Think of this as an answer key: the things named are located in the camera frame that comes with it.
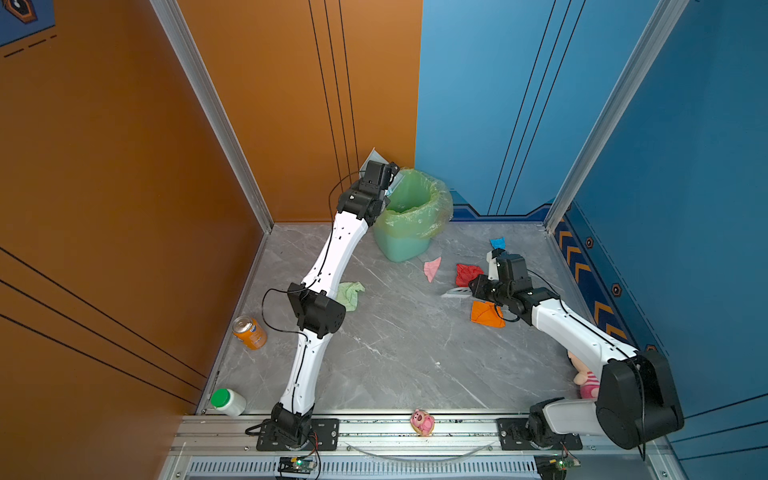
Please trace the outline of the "teal plastic dustpan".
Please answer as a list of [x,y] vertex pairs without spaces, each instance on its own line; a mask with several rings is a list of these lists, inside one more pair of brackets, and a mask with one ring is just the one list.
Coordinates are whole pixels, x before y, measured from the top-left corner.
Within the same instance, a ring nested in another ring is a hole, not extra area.
[[389,162],[373,148],[361,167],[359,178],[364,179],[368,173],[381,173],[383,177],[382,170],[387,163]]

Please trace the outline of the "teal hand brush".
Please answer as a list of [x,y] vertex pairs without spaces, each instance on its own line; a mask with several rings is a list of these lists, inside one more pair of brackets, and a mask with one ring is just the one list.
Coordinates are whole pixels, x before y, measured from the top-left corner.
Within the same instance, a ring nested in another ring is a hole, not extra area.
[[473,294],[469,287],[455,287],[441,295],[442,298],[446,299],[464,299],[471,298],[472,296]]

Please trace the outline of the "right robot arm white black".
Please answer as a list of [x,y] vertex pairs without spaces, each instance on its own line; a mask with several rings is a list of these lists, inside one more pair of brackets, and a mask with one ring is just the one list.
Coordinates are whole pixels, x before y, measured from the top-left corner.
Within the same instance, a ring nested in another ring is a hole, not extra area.
[[610,337],[572,312],[549,286],[537,287],[525,259],[503,249],[487,255],[489,272],[469,283],[472,296],[507,308],[514,320],[547,334],[595,375],[594,400],[555,398],[529,410],[523,438],[541,449],[567,435],[608,438],[625,450],[683,428],[685,419],[667,358]]

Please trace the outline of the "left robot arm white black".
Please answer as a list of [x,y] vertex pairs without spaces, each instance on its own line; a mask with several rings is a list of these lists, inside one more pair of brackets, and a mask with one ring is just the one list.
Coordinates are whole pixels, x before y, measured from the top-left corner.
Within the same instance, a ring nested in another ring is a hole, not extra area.
[[296,317],[298,343],[286,388],[266,427],[270,437],[291,448],[311,441],[320,367],[346,316],[346,307],[337,300],[341,277],[356,246],[386,209],[399,171],[394,162],[366,163],[360,178],[329,204],[330,232],[317,260],[301,282],[281,291]]

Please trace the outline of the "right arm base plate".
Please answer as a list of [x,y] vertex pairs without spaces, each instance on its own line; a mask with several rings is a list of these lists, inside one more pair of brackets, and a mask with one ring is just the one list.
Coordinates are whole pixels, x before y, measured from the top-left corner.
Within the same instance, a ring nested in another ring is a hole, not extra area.
[[496,427],[504,451],[583,449],[578,435],[553,433],[537,418],[499,418],[496,420]]

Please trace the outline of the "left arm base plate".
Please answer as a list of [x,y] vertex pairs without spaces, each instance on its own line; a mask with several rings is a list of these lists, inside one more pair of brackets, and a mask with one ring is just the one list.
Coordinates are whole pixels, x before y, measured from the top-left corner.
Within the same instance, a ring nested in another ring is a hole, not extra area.
[[310,451],[320,452],[338,448],[340,421],[337,418],[312,418],[296,431],[280,427],[269,420],[261,429],[256,449],[264,452]]

